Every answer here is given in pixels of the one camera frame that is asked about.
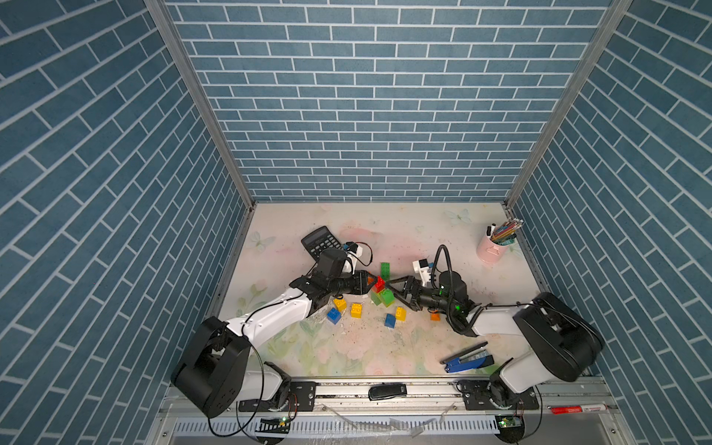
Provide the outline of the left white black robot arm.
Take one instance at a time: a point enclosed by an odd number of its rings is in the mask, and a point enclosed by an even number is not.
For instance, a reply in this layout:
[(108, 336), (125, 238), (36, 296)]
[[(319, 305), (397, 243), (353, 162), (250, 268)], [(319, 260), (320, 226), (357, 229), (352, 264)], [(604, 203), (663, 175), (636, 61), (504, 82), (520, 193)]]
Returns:
[(212, 316), (203, 321), (171, 374), (171, 383), (194, 406), (213, 419), (232, 404), (277, 410), (291, 397), (291, 377), (279, 366), (257, 360), (257, 348), (289, 326), (320, 311), (343, 295), (365, 295), (378, 277), (358, 270), (347, 250), (329, 248), (308, 274), (289, 283), (279, 297), (263, 307), (228, 321)]

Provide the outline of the red square lego brick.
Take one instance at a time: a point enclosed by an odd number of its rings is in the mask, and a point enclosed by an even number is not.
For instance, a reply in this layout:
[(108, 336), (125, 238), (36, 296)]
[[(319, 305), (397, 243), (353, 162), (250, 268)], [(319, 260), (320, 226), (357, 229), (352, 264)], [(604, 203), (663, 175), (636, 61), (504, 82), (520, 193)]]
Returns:
[(385, 281), (383, 280), (382, 277), (378, 276), (378, 278), (376, 278), (374, 292), (376, 292), (376, 294), (380, 294), (385, 288), (386, 288)]

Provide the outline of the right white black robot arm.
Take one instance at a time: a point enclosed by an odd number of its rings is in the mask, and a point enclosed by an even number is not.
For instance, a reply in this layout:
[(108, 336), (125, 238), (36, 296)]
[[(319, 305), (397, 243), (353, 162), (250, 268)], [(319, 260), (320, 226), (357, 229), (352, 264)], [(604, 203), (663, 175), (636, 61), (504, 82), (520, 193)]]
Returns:
[(476, 303), (455, 272), (441, 273), (428, 286), (404, 276), (385, 288), (413, 311), (444, 315), (460, 335), (519, 336), (526, 341), (528, 350), (505, 361), (489, 378), (489, 398), (498, 408), (513, 406), (529, 389), (552, 379), (576, 381), (604, 349), (601, 334), (550, 292), (524, 303)]

